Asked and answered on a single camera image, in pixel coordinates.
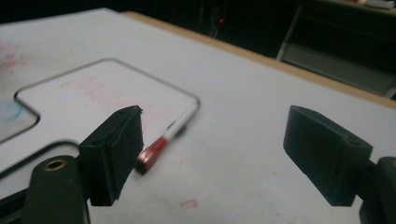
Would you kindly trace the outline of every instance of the white table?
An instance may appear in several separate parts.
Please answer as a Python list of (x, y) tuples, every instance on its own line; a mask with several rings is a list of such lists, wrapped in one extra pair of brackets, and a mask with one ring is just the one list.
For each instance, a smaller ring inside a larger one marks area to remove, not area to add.
[[(23, 86), (108, 57), (202, 101), (188, 130), (149, 173), (132, 172), (112, 207), (90, 208), (92, 223), (359, 223), (359, 198), (351, 208), (330, 207), (286, 155), (289, 107), (308, 107), (341, 124), (374, 146), (377, 161), (395, 156), (394, 102), (128, 16), (101, 9), (0, 26), (2, 107)], [(0, 151), (0, 170), (26, 156), (15, 150), (10, 158)]]

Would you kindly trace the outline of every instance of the marker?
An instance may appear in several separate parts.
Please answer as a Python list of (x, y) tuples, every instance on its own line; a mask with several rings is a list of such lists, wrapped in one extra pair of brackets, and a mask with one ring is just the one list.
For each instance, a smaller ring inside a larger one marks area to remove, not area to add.
[(137, 158), (136, 171), (141, 175), (147, 173), (154, 165), (158, 156), (175, 135), (187, 124), (189, 119), (198, 110), (199, 103), (190, 105), (184, 113), (166, 130), (166, 132), (151, 146), (144, 149)]

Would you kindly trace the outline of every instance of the white tabletop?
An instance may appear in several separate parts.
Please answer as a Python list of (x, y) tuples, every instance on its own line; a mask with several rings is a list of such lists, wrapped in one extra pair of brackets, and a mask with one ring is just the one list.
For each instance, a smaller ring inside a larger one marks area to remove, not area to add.
[[(23, 86), (109, 57), (201, 99), (188, 130), (146, 175), (132, 172), (112, 207), (90, 208), (92, 223), (359, 223), (359, 198), (351, 208), (329, 206), (286, 155), (289, 107), (341, 124), (374, 146), (377, 161), (395, 156), (395, 106), (183, 32), (106, 9), (1, 25), (0, 104), (12, 105)], [(1, 170), (15, 160), (2, 153)]]

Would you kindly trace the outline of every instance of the brass screw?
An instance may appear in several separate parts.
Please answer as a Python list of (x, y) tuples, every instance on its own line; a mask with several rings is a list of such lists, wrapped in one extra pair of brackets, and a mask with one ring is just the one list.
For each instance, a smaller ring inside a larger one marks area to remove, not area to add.
[(50, 161), (44, 166), (45, 171), (56, 171), (59, 169), (62, 169), (64, 166), (66, 166), (67, 161), (66, 160), (57, 160), (57, 161)]

